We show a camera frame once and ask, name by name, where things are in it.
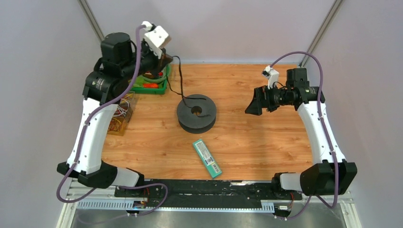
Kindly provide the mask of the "dark grey cable spool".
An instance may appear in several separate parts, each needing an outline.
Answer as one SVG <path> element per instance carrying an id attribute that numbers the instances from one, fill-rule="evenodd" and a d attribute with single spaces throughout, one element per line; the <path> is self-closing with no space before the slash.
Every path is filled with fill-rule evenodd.
<path id="1" fill-rule="evenodd" d="M 200 134 L 209 131 L 216 122 L 214 101 L 201 94 L 193 94 L 179 102 L 176 114 L 179 125 L 187 132 Z"/>

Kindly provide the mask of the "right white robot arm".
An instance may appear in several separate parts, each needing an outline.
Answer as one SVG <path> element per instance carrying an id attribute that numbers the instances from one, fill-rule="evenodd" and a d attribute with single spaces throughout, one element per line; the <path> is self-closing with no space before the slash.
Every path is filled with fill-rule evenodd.
<path id="1" fill-rule="evenodd" d="M 287 70 L 286 83 L 280 87 L 276 85 L 279 72 L 273 67 L 265 67 L 262 75 L 268 84 L 254 89 L 245 113 L 262 115 L 263 109 L 273 112 L 281 106 L 293 106 L 304 124 L 312 152 L 312 166 L 303 172 L 275 174 L 272 195 L 283 199 L 290 191 L 307 196 L 345 194 L 357 174 L 357 166 L 346 160 L 336 142 L 320 88 L 310 85 L 305 68 Z"/>

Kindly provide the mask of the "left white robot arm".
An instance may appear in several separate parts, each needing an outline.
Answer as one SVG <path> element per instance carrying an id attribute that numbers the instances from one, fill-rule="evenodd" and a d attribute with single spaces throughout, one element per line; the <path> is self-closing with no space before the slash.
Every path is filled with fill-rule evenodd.
<path id="1" fill-rule="evenodd" d="M 129 82 L 144 73 L 157 75 L 172 62 L 164 48 L 170 39 L 164 32 L 147 32 L 135 45 L 123 32 L 106 36 L 100 44 L 102 55 L 85 80 L 82 119 L 73 151 L 67 161 L 57 165 L 58 173 L 87 187 L 125 186 L 132 196 L 143 195 L 143 174 L 104 162 L 103 145 L 120 100 L 131 89 Z"/>

